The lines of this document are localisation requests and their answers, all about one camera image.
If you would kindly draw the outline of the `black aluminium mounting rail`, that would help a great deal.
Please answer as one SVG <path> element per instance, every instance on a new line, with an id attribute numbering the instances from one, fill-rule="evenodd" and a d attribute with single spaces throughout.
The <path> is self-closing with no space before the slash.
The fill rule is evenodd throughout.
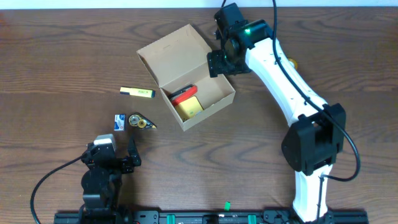
<path id="1" fill-rule="evenodd" d="M 288 210 L 264 210 L 263 212 L 158 212 L 136 211 L 115 220 L 89 219 L 87 214 L 57 213 L 54 223 L 133 223 L 133 224 L 265 224 L 300 223 Z"/>

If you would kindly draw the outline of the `cardboard box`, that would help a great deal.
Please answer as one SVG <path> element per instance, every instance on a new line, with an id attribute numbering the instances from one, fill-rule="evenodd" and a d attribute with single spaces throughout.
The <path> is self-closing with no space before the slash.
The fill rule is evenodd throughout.
<path id="1" fill-rule="evenodd" d="M 190 24 L 137 51 L 141 62 L 160 88 L 166 105 L 184 131 L 234 100 L 236 91 L 223 74 L 210 77 L 206 58 L 209 52 L 210 46 Z M 188 85 L 197 86 L 195 96 L 203 111 L 193 118 L 185 119 L 176 111 L 169 95 Z"/>

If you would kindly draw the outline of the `clear tape roll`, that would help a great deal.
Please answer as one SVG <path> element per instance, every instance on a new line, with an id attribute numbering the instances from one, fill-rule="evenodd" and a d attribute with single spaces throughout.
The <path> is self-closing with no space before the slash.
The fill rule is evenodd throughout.
<path id="1" fill-rule="evenodd" d="M 294 67 L 294 69 L 298 69 L 298 64 L 294 59 L 289 58 L 288 61 Z"/>

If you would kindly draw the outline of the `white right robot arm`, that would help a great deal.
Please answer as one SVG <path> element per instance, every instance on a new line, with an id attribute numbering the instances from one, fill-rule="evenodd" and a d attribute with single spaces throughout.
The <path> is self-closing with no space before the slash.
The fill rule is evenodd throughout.
<path id="1" fill-rule="evenodd" d="M 281 108 L 289 126 L 281 149 L 295 172 L 293 210 L 302 223 L 322 220 L 326 180 L 341 151 L 346 114 L 316 94 L 285 56 L 263 20 L 216 19 L 221 48 L 207 55 L 211 77 L 254 72 Z"/>

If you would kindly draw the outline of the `yellow sticky note pad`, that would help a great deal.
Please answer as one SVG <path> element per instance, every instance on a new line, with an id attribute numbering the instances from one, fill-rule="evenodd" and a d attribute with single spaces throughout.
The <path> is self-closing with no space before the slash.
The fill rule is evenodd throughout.
<path id="1" fill-rule="evenodd" d="M 202 105 L 195 96 L 179 103 L 175 106 L 175 109 L 183 122 L 195 117 L 203 111 Z"/>

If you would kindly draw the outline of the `small blue staples box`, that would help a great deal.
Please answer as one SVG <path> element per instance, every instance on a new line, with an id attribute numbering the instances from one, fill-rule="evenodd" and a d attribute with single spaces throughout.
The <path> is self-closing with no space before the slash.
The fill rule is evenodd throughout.
<path id="1" fill-rule="evenodd" d="M 126 125 L 126 115 L 125 114 L 116 114 L 114 116 L 114 130 L 115 131 L 124 131 Z"/>

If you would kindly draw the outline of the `red stapler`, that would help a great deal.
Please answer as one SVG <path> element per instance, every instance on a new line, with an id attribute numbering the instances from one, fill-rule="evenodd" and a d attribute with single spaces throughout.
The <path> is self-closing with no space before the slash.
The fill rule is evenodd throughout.
<path id="1" fill-rule="evenodd" d="M 197 93 L 197 91 L 197 86 L 191 84 L 170 94 L 168 98 L 173 106 L 177 106 L 178 104 L 192 97 L 194 94 Z"/>

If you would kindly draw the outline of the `green clip on rail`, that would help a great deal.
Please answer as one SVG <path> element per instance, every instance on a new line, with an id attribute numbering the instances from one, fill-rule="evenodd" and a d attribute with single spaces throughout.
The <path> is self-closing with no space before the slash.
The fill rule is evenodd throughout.
<path id="1" fill-rule="evenodd" d="M 229 210 L 230 210 L 230 207 L 231 207 L 230 202 L 225 202 L 225 204 L 224 204 L 224 211 L 229 211 Z"/>

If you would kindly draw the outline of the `yellow black correction tape dispenser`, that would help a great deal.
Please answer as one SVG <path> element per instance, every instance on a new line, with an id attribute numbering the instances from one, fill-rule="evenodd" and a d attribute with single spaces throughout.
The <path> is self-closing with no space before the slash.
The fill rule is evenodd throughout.
<path id="1" fill-rule="evenodd" d="M 128 118 L 130 126 L 139 129 L 156 129 L 157 126 L 140 113 L 133 113 Z"/>

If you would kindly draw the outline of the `yellow highlighter pen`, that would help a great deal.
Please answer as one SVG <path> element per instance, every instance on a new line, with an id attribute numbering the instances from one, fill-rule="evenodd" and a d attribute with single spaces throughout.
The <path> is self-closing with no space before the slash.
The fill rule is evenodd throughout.
<path id="1" fill-rule="evenodd" d="M 121 87 L 119 90 L 120 94 L 123 95 L 131 95 L 131 96 L 139 96 L 144 98 L 154 98 L 155 90 L 142 89 L 142 88 L 130 88 L 130 87 Z"/>

